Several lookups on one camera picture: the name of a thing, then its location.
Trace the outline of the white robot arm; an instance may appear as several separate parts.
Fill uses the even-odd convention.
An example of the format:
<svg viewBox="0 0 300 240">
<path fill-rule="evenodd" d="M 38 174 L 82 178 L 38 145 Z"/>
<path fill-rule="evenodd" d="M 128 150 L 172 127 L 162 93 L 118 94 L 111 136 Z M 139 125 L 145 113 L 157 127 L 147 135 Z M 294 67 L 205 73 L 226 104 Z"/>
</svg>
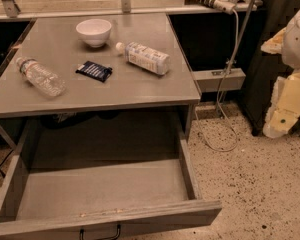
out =
<svg viewBox="0 0 300 240">
<path fill-rule="evenodd" d="M 287 78 L 278 77 L 272 91 L 263 134 L 278 138 L 287 134 L 300 117 L 300 9 L 286 27 L 261 46 L 263 52 L 280 54 L 293 69 Z"/>
</svg>

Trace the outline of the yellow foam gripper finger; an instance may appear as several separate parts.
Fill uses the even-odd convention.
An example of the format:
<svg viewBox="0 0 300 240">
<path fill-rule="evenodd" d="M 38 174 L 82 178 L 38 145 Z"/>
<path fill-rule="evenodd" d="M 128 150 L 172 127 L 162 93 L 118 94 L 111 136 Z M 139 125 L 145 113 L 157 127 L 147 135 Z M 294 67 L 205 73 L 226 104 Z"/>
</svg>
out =
<svg viewBox="0 0 300 240">
<path fill-rule="evenodd" d="M 289 133 L 300 117 L 300 70 L 287 78 L 279 76 L 274 84 L 271 106 L 263 126 L 268 138 L 279 138 Z"/>
</svg>

